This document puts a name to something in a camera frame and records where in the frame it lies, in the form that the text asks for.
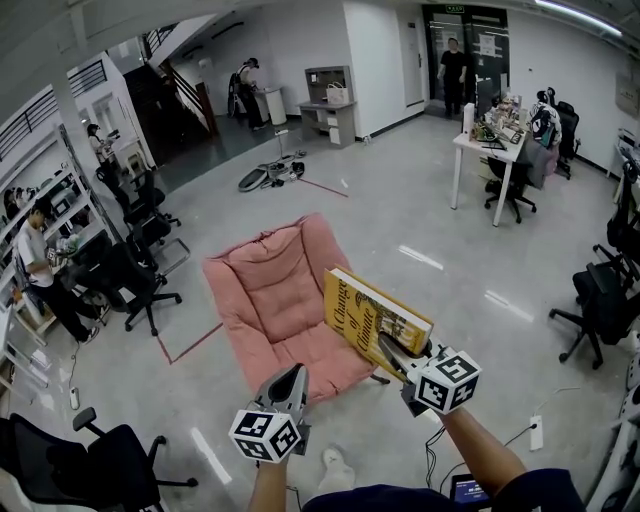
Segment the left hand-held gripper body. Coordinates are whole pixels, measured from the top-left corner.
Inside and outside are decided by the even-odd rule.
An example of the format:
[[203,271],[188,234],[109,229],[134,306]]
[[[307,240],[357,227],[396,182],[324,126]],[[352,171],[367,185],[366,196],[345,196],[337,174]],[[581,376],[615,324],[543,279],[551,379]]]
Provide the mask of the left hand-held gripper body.
[[246,459],[277,464],[292,454],[306,453],[310,430],[299,415],[253,404],[253,408],[236,413],[228,435]]

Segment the yellow book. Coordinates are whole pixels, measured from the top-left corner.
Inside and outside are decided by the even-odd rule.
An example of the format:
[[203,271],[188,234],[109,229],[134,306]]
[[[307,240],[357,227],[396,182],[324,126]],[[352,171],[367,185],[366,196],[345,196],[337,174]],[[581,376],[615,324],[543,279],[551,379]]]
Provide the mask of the yellow book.
[[395,338],[410,362],[426,357],[433,322],[342,267],[324,272],[324,308],[325,323],[333,331],[396,378],[378,345],[379,333]]

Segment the pink cushioned lounge chair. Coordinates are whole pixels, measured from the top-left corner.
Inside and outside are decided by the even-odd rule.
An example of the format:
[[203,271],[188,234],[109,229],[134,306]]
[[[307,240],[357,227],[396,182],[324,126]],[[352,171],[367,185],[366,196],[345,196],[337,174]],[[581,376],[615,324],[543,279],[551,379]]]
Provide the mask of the pink cushioned lounge chair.
[[349,262],[319,213],[263,232],[202,264],[251,391],[297,363],[311,404],[373,377],[376,365],[325,322],[324,273]]

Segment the person's left forearm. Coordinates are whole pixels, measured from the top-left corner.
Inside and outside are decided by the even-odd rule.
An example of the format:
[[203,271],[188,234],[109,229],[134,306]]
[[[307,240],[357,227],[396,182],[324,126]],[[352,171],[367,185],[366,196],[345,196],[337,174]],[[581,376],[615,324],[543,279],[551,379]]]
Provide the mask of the person's left forearm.
[[259,463],[248,512],[286,512],[288,462]]

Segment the person's left white shoe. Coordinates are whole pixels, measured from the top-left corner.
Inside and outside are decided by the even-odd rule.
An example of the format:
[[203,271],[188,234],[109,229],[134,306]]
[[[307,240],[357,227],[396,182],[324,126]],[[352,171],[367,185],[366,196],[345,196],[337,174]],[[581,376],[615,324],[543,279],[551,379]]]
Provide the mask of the person's left white shoe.
[[350,491],[355,488],[356,475],[338,447],[330,446],[322,453],[325,474],[318,486],[318,494]]

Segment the black screen device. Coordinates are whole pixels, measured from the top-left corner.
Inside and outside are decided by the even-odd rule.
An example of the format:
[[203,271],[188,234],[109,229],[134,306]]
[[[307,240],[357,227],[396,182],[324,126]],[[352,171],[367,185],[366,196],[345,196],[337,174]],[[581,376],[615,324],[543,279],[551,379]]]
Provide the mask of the black screen device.
[[491,503],[491,498],[469,473],[454,475],[451,478],[449,495],[454,502],[465,506],[483,508]]

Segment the angled red floor tape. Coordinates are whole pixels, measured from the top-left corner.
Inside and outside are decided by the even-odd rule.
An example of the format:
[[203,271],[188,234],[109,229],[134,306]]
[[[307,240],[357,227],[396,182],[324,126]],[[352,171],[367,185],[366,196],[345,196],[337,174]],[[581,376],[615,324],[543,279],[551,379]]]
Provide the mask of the angled red floor tape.
[[158,345],[160,346],[161,351],[162,351],[166,361],[168,362],[168,364],[169,365],[173,365],[174,363],[176,363],[177,361],[182,359],[184,356],[186,356],[188,353],[190,353],[193,349],[195,349],[200,344],[202,344],[204,341],[206,341],[208,338],[210,338],[213,334],[218,332],[222,327],[223,327],[222,323],[217,324],[215,327],[210,329],[208,332],[206,332],[199,339],[197,339],[196,341],[190,343],[185,350],[183,350],[181,353],[179,353],[175,357],[171,356],[171,354],[169,353],[165,343],[163,342],[163,340],[159,336],[156,336],[155,339],[158,342]]

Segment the white storage rack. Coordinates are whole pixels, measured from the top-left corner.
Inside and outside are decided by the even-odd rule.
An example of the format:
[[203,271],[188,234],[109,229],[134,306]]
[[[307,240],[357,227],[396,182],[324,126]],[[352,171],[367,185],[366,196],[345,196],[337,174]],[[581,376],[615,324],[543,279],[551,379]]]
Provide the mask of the white storage rack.
[[613,428],[614,439],[587,501],[587,512],[640,512],[640,414]]

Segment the grey oval board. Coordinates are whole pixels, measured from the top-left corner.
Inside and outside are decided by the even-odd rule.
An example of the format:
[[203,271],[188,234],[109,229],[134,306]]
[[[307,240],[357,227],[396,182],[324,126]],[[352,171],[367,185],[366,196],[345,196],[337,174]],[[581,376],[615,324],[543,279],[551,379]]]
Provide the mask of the grey oval board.
[[268,188],[271,186],[272,179],[269,171],[265,167],[256,167],[244,176],[238,184],[238,191],[247,193],[256,189]]

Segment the pile of desk clutter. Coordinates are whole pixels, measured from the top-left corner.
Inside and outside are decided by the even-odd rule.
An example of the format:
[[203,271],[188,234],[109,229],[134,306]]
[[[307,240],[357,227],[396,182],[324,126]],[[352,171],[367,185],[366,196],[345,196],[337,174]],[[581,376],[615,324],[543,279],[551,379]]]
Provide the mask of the pile of desk clutter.
[[517,145],[525,138],[523,114],[520,96],[480,98],[476,102],[471,139],[487,149],[506,150],[506,144]]

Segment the white round bin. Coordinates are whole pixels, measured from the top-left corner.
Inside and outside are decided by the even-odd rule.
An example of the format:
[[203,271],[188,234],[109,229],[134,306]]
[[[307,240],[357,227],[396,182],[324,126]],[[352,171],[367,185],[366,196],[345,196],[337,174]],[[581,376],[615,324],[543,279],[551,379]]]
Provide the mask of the white round bin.
[[269,110],[271,122],[274,126],[280,126],[287,122],[284,102],[280,88],[266,88],[265,100]]

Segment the white door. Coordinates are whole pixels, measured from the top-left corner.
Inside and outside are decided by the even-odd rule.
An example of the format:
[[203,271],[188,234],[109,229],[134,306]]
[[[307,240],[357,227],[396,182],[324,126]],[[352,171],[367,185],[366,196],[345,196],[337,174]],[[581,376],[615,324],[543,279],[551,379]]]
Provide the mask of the white door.
[[418,20],[406,23],[406,106],[413,107],[428,102],[428,59],[425,55],[424,28]]

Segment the dark staircase with wooden railing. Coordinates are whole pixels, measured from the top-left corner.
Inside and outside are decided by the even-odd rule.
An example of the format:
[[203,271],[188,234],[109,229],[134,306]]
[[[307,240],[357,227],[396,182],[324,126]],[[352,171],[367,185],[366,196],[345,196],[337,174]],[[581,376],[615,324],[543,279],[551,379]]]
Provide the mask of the dark staircase with wooden railing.
[[158,67],[150,64],[174,29],[169,25],[139,37],[142,65],[124,75],[154,167],[219,138],[205,84],[190,84],[169,60]]

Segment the ceiling tube light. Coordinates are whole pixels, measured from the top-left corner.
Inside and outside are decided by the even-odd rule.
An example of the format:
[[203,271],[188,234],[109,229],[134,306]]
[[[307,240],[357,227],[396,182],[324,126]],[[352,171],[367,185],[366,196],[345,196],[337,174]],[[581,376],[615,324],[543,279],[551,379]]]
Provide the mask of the ceiling tube light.
[[594,26],[610,35],[613,35],[616,37],[622,36],[622,32],[616,27],[614,27],[613,25],[607,22],[604,22],[599,18],[586,14],[582,11],[579,11],[574,8],[567,7],[565,5],[561,5],[555,2],[551,2],[550,0],[534,0],[534,2],[540,8],[544,8],[559,14],[569,16],[571,18],[574,18],[576,20],[579,20],[581,22]]

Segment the beige wall panel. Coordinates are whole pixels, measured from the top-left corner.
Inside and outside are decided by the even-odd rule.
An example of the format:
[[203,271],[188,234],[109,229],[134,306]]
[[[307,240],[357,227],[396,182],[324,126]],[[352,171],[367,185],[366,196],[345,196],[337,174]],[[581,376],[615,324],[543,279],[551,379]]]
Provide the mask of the beige wall panel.
[[640,115],[640,86],[623,74],[616,74],[616,106],[632,117]]

